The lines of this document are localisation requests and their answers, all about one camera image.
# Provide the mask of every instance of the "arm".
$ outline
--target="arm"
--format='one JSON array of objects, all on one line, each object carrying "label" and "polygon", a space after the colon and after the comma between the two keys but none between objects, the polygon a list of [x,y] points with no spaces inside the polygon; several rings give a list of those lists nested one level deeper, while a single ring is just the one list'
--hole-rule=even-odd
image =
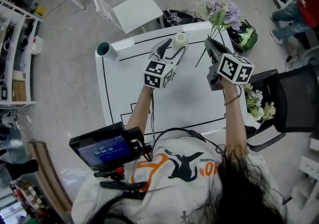
[{"label": "arm", "polygon": [[149,109],[151,105],[151,88],[143,86],[138,102],[129,119],[126,129],[138,126],[142,133],[145,133],[146,123],[148,122]]},{"label": "arm", "polygon": [[[225,90],[225,103],[238,96],[236,85],[222,78]],[[246,130],[240,110],[239,98],[226,105],[226,145],[230,150],[246,149]]]}]

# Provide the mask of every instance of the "person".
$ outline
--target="person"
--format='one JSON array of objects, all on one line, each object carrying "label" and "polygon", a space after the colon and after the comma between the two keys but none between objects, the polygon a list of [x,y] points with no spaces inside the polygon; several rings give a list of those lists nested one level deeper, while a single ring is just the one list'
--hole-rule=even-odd
[{"label": "person", "polygon": [[283,39],[319,25],[319,0],[298,0],[270,16],[272,21],[293,21],[288,26],[271,30],[270,34],[282,45]]},{"label": "person", "polygon": [[[0,156],[6,152],[6,149],[0,150]],[[0,187],[5,188],[12,180],[18,179],[21,175],[34,173],[38,170],[38,162],[35,159],[22,164],[13,164],[0,160]]]},{"label": "person", "polygon": [[[221,82],[226,148],[196,137],[160,139],[151,162],[139,159],[124,166],[125,182],[147,181],[142,200],[123,199],[121,191],[100,186],[105,178],[91,175],[73,204],[74,223],[285,223],[283,199],[265,161],[247,153],[236,86]],[[143,87],[127,129],[138,126],[145,132],[152,93]]]}]

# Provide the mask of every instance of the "sneaker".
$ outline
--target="sneaker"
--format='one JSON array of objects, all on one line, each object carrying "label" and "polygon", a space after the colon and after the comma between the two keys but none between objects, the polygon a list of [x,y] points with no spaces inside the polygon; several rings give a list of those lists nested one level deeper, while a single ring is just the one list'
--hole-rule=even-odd
[{"label": "sneaker", "polygon": [[283,45],[284,41],[283,41],[282,39],[278,39],[277,37],[275,37],[273,30],[270,30],[270,35],[275,39],[275,41],[276,41],[278,44]]}]

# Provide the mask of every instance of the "gray concrete floor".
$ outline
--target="gray concrete floor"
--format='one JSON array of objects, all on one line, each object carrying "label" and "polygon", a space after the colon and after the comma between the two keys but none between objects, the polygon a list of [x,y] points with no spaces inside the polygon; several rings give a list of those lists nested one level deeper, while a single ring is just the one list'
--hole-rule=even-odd
[{"label": "gray concrete floor", "polygon": [[[107,24],[95,12],[93,0],[80,0],[80,10],[69,0],[39,0],[45,7],[39,35],[45,39],[42,53],[34,58],[33,85],[36,105],[29,108],[33,137],[47,143],[53,164],[72,200],[90,169],[68,146],[69,139],[104,127],[97,84],[94,51],[101,41],[114,42],[124,33]],[[116,6],[124,0],[108,0]],[[154,0],[161,9],[194,10],[198,0]],[[248,54],[255,72],[285,70],[288,55],[269,35],[275,25],[269,20],[277,9],[273,0],[232,0],[257,29],[259,40]],[[298,45],[291,45],[294,52]],[[268,131],[258,140],[272,138]],[[261,154],[269,164],[284,196],[300,176],[299,164],[308,147],[308,135],[292,133]]]}]

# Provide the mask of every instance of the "person in red shirt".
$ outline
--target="person in red shirt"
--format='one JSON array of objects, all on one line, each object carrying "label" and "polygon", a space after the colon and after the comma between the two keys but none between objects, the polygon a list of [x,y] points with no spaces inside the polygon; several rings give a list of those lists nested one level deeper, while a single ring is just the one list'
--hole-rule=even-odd
[{"label": "person in red shirt", "polygon": [[283,44],[283,39],[319,25],[319,0],[298,0],[274,12],[270,19],[272,21],[293,21],[286,27],[270,31],[271,36],[279,44]]}]

